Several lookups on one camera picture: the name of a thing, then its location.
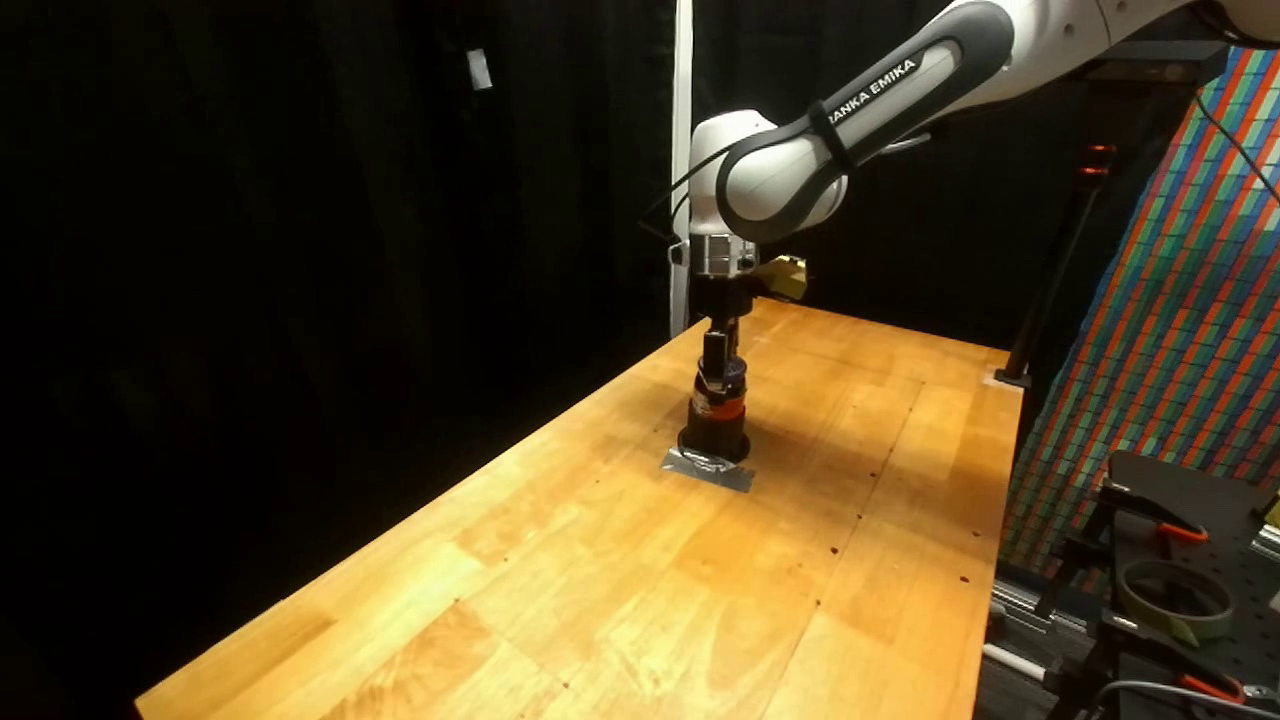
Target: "cable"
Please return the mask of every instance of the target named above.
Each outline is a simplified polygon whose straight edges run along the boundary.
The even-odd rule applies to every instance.
[[[1197,98],[1199,114],[1202,114],[1214,132],[1223,132],[1223,139],[1241,151],[1241,161],[1253,168],[1253,177],[1255,177],[1255,179],[1268,188],[1268,197],[1280,205],[1275,184],[1273,184],[1268,172],[1247,154],[1247,146],[1207,111],[1207,105],[1202,105],[1199,90],[1192,90],[1192,98]]]
[[[651,229],[647,217],[651,217],[680,184],[689,184],[689,177],[695,177],[699,168],[714,163],[714,161],[728,154],[728,151],[732,151],[732,142],[714,146],[713,154],[695,161],[685,177],[675,177],[675,179],[669,184],[669,193],[651,197],[651,200],[644,205],[644,211],[638,211],[638,229],[651,231],[651,236],[658,236],[658,240],[669,243],[672,231]]]
[[[1155,679],[1112,679],[1112,683],[1103,683],[1103,689],[1092,694],[1088,716],[1097,716],[1097,713],[1100,713],[1100,703],[1103,703],[1108,694],[1116,694],[1116,690],[1179,694],[1179,700],[1212,703],[1212,709],[1241,713],[1241,716],[1280,720],[1275,713],[1264,713],[1264,709],[1247,709],[1247,703],[1214,700],[1214,694],[1202,694],[1202,690],[1192,690],[1192,689],[1175,689],[1175,683],[1155,683]]]

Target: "small object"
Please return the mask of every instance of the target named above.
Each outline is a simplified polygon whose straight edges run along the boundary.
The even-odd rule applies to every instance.
[[[724,461],[724,456],[699,456],[691,446],[669,446],[669,461],[664,461],[669,471],[680,471],[680,474],[691,474],[691,480],[708,480],[708,484],[721,484],[721,486],[736,486],[736,491],[747,491],[751,486],[751,466],[736,462],[736,461]]]

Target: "black backdrop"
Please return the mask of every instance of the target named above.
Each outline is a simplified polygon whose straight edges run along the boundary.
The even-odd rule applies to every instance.
[[[669,21],[0,6],[6,713],[122,716],[658,340]]]

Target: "black curtain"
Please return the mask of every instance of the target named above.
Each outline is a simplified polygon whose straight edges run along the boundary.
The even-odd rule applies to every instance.
[[[0,105],[0,709],[127,716],[658,340],[664,2],[19,0]]]

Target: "wooden tabletop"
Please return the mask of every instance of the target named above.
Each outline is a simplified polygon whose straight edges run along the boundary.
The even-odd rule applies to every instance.
[[[705,323],[149,689],[145,716],[973,716],[1004,352],[742,318],[757,480],[658,461]]]

